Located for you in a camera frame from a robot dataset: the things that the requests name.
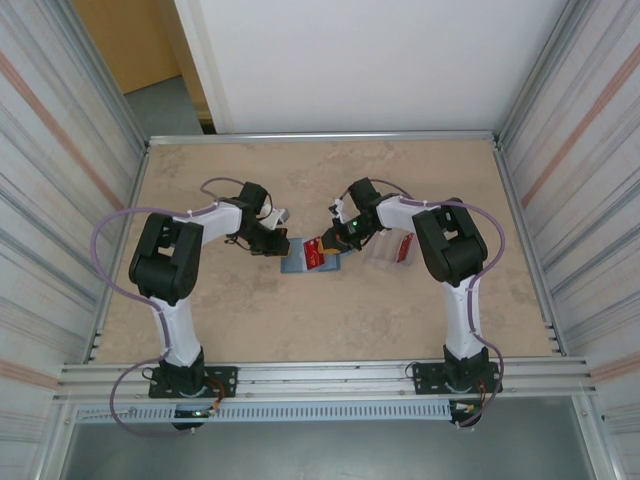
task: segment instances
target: wooden door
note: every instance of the wooden door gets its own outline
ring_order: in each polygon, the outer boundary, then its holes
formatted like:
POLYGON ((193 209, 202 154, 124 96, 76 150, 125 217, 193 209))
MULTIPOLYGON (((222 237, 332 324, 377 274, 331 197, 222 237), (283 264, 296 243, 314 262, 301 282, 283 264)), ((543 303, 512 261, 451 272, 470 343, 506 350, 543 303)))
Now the wooden door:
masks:
POLYGON ((122 93, 180 75, 156 0, 73 0, 122 93))

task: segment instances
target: corrugated metal wall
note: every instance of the corrugated metal wall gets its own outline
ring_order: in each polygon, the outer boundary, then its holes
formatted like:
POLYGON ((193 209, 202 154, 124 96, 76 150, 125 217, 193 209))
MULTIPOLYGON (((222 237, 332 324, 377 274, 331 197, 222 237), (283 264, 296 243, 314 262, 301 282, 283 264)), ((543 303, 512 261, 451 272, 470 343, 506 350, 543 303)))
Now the corrugated metal wall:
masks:
MULTIPOLYGON (((129 202, 144 155, 55 5, 0 6, 3 480, 24 478, 61 366, 83 360, 104 288, 89 237, 101 217, 129 202)), ((120 232, 112 225, 100 241, 107 265, 120 232)))
POLYGON ((591 2, 505 153, 573 355, 640 478, 640 2, 591 2))

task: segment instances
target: beige tabletop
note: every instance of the beige tabletop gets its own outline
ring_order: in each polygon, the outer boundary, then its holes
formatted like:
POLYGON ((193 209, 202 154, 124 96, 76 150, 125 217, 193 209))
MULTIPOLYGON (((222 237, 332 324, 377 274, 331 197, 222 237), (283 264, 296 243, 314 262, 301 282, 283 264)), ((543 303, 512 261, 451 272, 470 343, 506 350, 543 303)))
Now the beige tabletop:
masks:
MULTIPOLYGON (((393 181, 415 198, 460 197, 495 215, 507 249, 480 288, 482 330, 508 356, 550 355, 522 248, 490 145, 486 141, 328 142, 163 145, 151 150, 138 206, 197 209, 198 191, 214 176, 263 185, 291 218, 289 237, 322 234, 327 207, 355 180, 393 181)), ((232 196, 239 187, 210 185, 232 196)), ((380 191, 391 189, 382 185, 380 191)), ((354 207, 347 202, 347 211, 354 207)), ((498 236, 473 214, 489 248, 498 236)), ((127 269, 145 215, 131 227, 118 283, 131 290, 127 269)), ((332 273, 280 273, 280 259, 252 257, 222 239, 203 248, 192 294, 196 333, 209 362, 341 361, 442 356, 446 336, 442 287, 421 255, 389 271, 364 263, 365 252, 332 273)), ((160 341, 151 310, 114 295, 97 361, 131 363, 157 356, 160 341)))

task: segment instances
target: gray floor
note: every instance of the gray floor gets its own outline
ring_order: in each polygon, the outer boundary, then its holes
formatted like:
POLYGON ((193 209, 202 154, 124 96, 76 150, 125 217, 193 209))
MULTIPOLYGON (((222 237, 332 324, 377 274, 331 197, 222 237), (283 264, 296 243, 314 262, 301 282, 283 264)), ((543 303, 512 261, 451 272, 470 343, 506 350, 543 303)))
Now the gray floor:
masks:
POLYGON ((62 478, 594 478, 571 399, 505 399, 492 408, 475 432, 443 421, 219 423, 167 439, 80 425, 62 478))
POLYGON ((182 77, 174 77, 124 96, 146 136, 202 135, 196 110, 182 77))

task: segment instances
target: perforated metal strip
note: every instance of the perforated metal strip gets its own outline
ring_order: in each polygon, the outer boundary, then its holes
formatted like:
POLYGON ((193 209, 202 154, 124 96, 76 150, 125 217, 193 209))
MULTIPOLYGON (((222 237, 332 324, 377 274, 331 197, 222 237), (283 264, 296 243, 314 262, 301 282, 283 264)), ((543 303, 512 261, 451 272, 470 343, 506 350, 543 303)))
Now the perforated metal strip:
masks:
MULTIPOLYGON (((176 404, 118 405, 116 412, 125 422, 309 422, 349 420, 451 420, 449 401, 418 399, 403 401, 344 402, 259 402, 227 403, 210 418, 176 419, 176 404)), ((86 405, 78 423, 113 422, 107 405, 86 405)))

